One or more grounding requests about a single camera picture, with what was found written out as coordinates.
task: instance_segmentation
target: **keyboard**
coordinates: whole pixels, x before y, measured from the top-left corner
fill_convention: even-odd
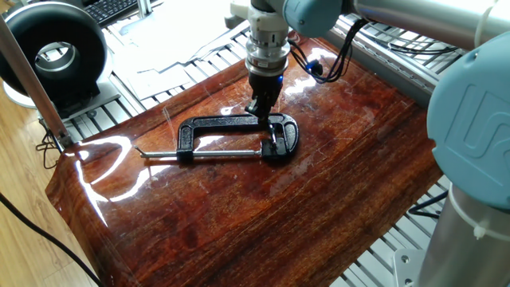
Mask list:
[[[85,7],[85,11],[96,20],[101,28],[137,10],[136,0],[99,0]]]

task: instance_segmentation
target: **wood grain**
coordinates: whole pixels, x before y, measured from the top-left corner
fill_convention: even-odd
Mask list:
[[[45,196],[44,189],[53,170],[43,168],[42,154],[35,151],[44,134],[36,111],[12,103],[0,89],[0,192],[26,217],[87,261],[73,233]],[[57,151],[48,151],[49,162],[58,156]],[[67,274],[67,268],[73,265],[66,254],[0,205],[0,286],[69,286],[46,285],[45,278],[74,277]],[[81,280],[83,277],[76,277],[74,282],[79,284]]]
[[[45,279],[47,287],[93,287],[96,284],[87,277],[87,274],[78,264],[69,264],[59,272],[53,273]]]
[[[334,61],[318,41],[302,47]],[[290,62],[274,108],[300,125],[288,162],[183,166],[132,149],[174,150],[186,118],[242,113],[250,97],[240,62],[65,151],[46,193],[106,285],[325,286],[441,175],[426,111],[355,62],[329,85]],[[256,148],[261,137],[196,145]]]

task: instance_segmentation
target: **white document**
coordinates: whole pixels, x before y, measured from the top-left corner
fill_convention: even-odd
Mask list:
[[[176,65],[162,73],[154,69],[129,73],[127,78],[139,100],[158,95],[190,81],[181,65]]]
[[[230,12],[229,3],[166,0],[148,17],[123,27],[120,34],[124,42],[131,43],[131,58],[138,59],[133,63],[136,71],[162,71],[175,63],[187,63],[201,48],[229,31],[224,19]]]

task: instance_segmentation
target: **wooden board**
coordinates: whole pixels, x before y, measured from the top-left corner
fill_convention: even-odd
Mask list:
[[[326,67],[336,55],[302,41]],[[440,177],[426,111],[353,62],[318,85],[290,61],[275,112],[300,125],[289,161],[145,161],[192,116],[243,113],[244,63],[66,150],[46,193],[108,286],[332,283]],[[200,150],[257,148],[208,135]]]

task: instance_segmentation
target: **wire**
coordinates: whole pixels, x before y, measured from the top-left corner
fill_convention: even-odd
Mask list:
[[[448,196],[448,191],[445,191],[442,194],[436,196],[435,198],[429,199],[429,200],[425,201],[424,203],[420,203],[420,204],[417,204],[416,206],[413,206],[413,208],[409,209],[408,212],[413,215],[421,215],[421,216],[439,219],[439,215],[437,215],[437,214],[431,214],[430,212],[423,212],[423,211],[419,211],[419,210],[421,210],[422,208],[428,207],[430,205],[433,205],[436,202],[445,199],[447,196]]]
[[[51,234],[47,233],[43,229],[41,229],[39,226],[33,224],[25,215],[23,215],[10,201],[0,192],[0,202],[7,207],[7,209],[16,216],[21,222],[25,223],[26,226],[28,226],[31,230],[35,231],[36,233],[40,234],[42,237],[48,239],[50,242],[52,242],[55,246],[60,248],[62,251],[64,251],[66,254],[68,254],[82,269],[87,273],[87,275],[99,286],[103,287],[103,283],[99,280],[99,278],[92,272],[85,263],[82,262],[82,260],[74,254],[67,246],[65,246],[62,242],[59,242],[58,239],[53,237]]]
[[[415,54],[415,55],[442,55],[444,53],[451,53],[451,52],[458,50],[457,47],[446,47],[444,49],[433,49],[433,50],[413,49],[413,48],[408,48],[408,47],[404,47],[401,45],[396,45],[396,44],[390,43],[388,41],[383,41],[381,39],[376,38],[375,36],[364,33],[363,31],[361,31],[360,33],[362,33],[363,36],[370,38],[372,41],[380,44],[381,46],[387,47],[388,49],[398,52],[398,53],[410,53],[410,54]]]
[[[340,79],[340,77],[345,75],[345,73],[347,72],[347,70],[344,71],[343,69],[343,67],[345,66],[345,59],[348,53],[352,56],[352,42],[354,40],[354,37],[366,24],[368,24],[367,20],[359,19],[351,26],[345,37],[345,42],[343,43],[342,49],[339,51],[338,57],[335,59],[333,66],[329,69],[329,73],[325,77],[322,77],[317,73],[314,73],[314,71],[312,70],[314,65],[319,66],[320,64],[318,64],[318,62],[317,63],[308,62],[308,59],[306,58],[306,55],[304,54],[302,48],[299,47],[298,44],[295,43],[294,41],[289,40],[288,43],[299,52],[298,54],[296,53],[296,51],[291,50],[291,54],[294,57],[294,59],[296,59],[298,65],[308,75],[312,76],[317,81],[317,83],[319,84],[332,83]],[[351,56],[349,57],[349,60],[347,62],[347,67],[351,62]]]
[[[43,161],[43,165],[45,167],[45,169],[52,169],[54,167],[57,166],[58,164],[58,160],[55,161],[55,164],[52,165],[51,167],[47,167],[46,166],[46,152],[48,150],[51,150],[51,149],[57,149],[57,146],[55,145],[55,143],[52,141],[52,133],[51,131],[46,128],[44,125],[42,125],[43,128],[46,130],[46,134],[45,136],[42,138],[42,141],[40,144],[38,144],[37,146],[35,146],[35,150],[36,151],[43,151],[42,153],[42,161]]]
[[[417,41],[417,40],[410,40],[410,39],[405,39],[404,37],[398,37],[398,36],[394,36],[392,33],[388,32],[388,31],[385,31],[377,26],[374,26],[374,25],[371,25],[369,28],[371,29],[375,29],[377,30],[378,32],[380,33],[383,33],[389,37],[392,37],[393,39],[395,40],[400,40],[400,41],[405,41],[405,42],[412,42],[413,44],[436,44],[436,43],[440,43],[440,41],[438,40],[431,40],[431,41]]]

